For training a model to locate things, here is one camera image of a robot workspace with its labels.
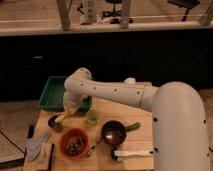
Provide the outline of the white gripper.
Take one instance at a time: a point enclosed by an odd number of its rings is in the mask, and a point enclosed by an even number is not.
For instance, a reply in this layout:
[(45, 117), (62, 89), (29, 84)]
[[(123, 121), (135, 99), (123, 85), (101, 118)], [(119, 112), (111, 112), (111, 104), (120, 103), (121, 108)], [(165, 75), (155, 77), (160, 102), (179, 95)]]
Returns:
[(80, 108), (83, 98), (66, 91), (63, 96), (63, 106), (68, 114), (75, 114)]

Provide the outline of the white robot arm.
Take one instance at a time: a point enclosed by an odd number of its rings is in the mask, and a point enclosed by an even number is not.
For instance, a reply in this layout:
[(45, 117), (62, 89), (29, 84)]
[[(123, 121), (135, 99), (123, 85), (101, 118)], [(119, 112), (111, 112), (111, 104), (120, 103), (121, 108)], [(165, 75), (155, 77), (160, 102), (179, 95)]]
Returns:
[(211, 171), (205, 108), (192, 86), (177, 81), (160, 87), (98, 82), (88, 69), (79, 68), (64, 87), (69, 107), (78, 106), (87, 95), (150, 112), (155, 171)]

